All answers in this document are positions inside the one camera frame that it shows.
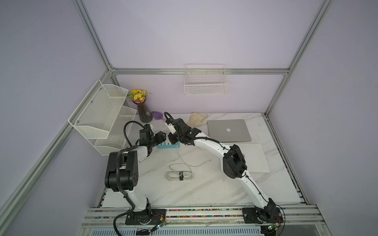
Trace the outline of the teal power strip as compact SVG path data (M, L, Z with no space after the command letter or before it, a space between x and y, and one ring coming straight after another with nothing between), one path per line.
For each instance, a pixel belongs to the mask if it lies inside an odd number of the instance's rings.
M159 149L165 149L165 148L179 148L180 147L180 143L175 143L175 144L172 144L172 143L169 143L168 141L165 141L159 145L156 146L157 148Z

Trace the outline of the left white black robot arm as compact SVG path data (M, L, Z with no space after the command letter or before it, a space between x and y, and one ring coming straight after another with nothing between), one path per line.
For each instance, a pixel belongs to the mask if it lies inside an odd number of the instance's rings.
M165 141L166 134L162 131L148 134L142 130L136 145L109 154L105 187L120 192L135 212L142 212L150 207L148 198L136 189L139 179L138 163L148 157L155 146Z

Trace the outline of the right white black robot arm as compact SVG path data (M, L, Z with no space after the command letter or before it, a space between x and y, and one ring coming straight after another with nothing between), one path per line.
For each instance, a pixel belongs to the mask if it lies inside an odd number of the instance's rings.
M172 144L180 142L203 148L221 160L221 168L225 175L238 181L252 199L256 223L268 223L274 220L283 222L283 210L253 180L238 145L229 146L210 138L201 130L188 126L182 119L167 118L165 123L170 131L168 138Z

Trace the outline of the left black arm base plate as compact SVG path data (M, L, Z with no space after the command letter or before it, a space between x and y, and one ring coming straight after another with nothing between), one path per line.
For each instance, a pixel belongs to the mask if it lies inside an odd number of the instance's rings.
M126 225L157 225L161 223L166 217L166 209L152 209L148 213L148 210L132 212L127 215Z

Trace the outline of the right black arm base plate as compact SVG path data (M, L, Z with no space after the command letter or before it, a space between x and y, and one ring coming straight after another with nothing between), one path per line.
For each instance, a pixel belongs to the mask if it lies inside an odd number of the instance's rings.
M273 210L245 207L242 208L242 215L246 224L281 224L284 222L283 214L278 207Z

